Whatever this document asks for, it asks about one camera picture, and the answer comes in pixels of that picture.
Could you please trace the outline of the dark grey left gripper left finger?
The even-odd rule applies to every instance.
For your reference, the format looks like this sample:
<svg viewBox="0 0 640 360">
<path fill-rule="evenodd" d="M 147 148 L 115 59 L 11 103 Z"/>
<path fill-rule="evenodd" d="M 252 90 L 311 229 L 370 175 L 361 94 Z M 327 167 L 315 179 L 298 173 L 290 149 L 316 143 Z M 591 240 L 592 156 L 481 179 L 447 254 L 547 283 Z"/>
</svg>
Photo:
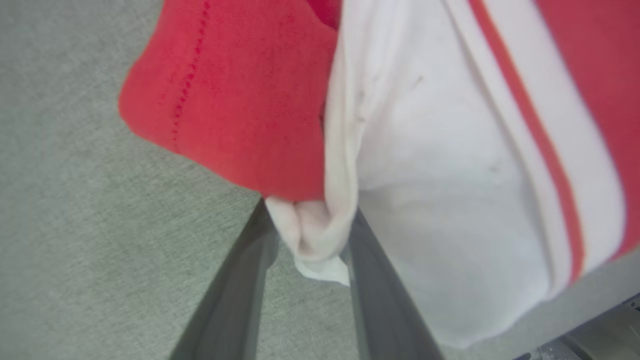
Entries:
<svg viewBox="0 0 640 360">
<path fill-rule="evenodd" d="M 169 360 L 256 360 L 266 273 L 279 240 L 260 199 Z"/>
</svg>

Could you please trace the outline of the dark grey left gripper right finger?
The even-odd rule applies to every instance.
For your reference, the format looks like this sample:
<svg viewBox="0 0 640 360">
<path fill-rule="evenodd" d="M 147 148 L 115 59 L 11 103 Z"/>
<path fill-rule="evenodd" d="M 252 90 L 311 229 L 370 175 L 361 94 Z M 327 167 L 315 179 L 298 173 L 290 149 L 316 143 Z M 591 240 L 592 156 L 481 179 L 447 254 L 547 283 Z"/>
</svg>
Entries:
<svg viewBox="0 0 640 360">
<path fill-rule="evenodd" d="M 349 270 L 359 360 L 445 360 L 361 210 L 342 259 Z"/>
</svg>

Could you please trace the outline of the red and white basketball jersey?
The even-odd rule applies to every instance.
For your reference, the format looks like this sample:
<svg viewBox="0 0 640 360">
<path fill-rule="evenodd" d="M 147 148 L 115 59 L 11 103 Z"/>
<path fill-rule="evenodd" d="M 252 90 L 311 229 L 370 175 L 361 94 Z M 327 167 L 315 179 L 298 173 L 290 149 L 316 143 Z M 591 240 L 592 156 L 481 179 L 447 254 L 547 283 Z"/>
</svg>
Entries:
<svg viewBox="0 0 640 360">
<path fill-rule="evenodd" d="M 164 0 L 118 107 L 309 279 L 361 210 L 446 346 L 640 247 L 640 0 Z"/>
</svg>

